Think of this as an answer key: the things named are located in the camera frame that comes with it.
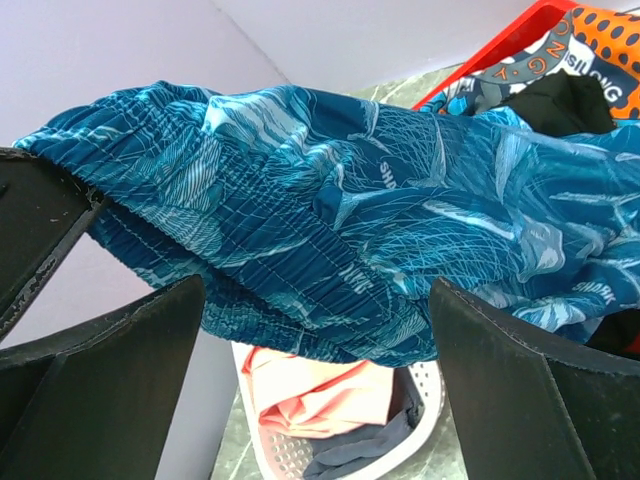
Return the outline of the blue leaf-print shorts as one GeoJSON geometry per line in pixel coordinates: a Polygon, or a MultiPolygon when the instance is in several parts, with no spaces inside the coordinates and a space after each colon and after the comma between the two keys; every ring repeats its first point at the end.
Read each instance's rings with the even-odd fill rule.
{"type": "Polygon", "coordinates": [[[227,340],[429,361],[439,277],[576,342],[639,303],[632,125],[553,138],[506,107],[467,117],[158,82],[15,145],[110,199],[90,235],[147,284],[201,276],[202,326],[227,340]]]}

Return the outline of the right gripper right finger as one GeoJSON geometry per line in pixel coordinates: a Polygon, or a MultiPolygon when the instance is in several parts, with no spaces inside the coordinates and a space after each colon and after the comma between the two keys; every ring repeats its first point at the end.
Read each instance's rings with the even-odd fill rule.
{"type": "Polygon", "coordinates": [[[639,363],[439,278],[429,311],[471,479],[636,479],[639,363]]]}

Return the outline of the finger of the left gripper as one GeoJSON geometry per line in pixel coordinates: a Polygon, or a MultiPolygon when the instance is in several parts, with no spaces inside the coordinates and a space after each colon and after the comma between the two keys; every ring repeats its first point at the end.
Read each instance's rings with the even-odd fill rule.
{"type": "Polygon", "coordinates": [[[24,150],[1,149],[1,326],[14,327],[80,237],[105,197],[24,150]]]}

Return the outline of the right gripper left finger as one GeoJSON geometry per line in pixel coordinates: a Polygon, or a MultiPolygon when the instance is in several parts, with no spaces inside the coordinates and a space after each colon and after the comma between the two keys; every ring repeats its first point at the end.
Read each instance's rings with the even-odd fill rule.
{"type": "Polygon", "coordinates": [[[154,478],[204,300],[194,275],[2,350],[2,478],[154,478]]]}

